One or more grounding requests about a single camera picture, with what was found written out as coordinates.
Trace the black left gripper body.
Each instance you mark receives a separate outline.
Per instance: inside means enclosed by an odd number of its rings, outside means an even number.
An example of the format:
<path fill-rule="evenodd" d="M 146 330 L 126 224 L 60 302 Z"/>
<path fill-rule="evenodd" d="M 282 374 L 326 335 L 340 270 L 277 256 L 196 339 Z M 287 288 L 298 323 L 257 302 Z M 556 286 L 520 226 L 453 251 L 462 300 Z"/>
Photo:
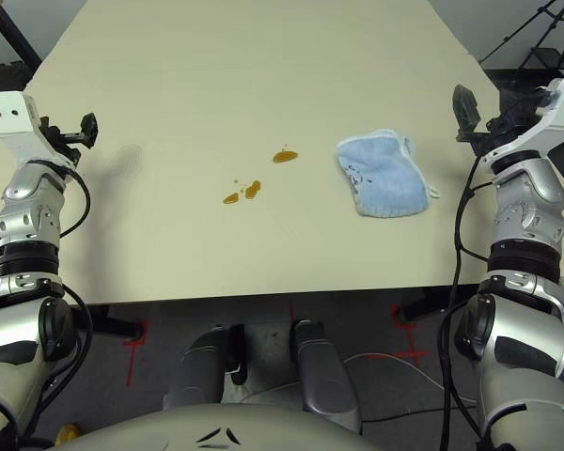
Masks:
<path fill-rule="evenodd" d="M 72 148 L 71 145 L 82 143 L 83 135 L 80 132 L 62 133 L 57 126 L 50 125 L 48 117 L 40 118 L 39 129 L 58 154 L 72 163 L 79 162 L 81 159 L 81 151 L 77 148 Z"/>

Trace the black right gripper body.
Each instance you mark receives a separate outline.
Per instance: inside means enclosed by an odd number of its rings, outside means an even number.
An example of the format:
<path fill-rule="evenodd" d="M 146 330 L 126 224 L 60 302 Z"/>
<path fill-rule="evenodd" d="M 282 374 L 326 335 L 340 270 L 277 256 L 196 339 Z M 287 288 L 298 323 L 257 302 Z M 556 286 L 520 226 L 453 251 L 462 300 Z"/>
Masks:
<path fill-rule="evenodd" d="M 486 124 L 486 132 L 473 132 L 456 136 L 458 142 L 470 143 L 475 153 L 489 153 L 514 141 L 541 120 L 539 108 L 547 106 L 553 94 L 544 87 L 537 87 L 527 92 L 508 89 L 499 91 L 498 117 L 491 118 Z"/>

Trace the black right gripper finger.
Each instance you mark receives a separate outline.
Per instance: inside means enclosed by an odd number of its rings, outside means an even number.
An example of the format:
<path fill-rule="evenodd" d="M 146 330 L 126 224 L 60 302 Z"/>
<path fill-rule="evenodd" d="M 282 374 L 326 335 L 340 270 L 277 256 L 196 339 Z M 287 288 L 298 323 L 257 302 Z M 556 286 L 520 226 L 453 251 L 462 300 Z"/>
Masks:
<path fill-rule="evenodd" d="M 452 94 L 452 108 L 459 133 L 473 132 L 480 122 L 474 93 L 463 85 L 456 85 Z"/>

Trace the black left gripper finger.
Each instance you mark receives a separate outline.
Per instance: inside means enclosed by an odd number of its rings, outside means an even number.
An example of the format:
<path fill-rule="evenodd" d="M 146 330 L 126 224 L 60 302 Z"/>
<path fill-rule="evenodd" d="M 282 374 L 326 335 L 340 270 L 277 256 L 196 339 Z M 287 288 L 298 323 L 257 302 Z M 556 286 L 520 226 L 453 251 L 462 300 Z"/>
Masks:
<path fill-rule="evenodd" d="M 97 118 L 93 113 L 88 113 L 82 118 L 80 126 L 81 134 L 83 135 L 83 137 L 81 138 L 81 143 L 86 148 L 93 148 L 98 137 Z"/>

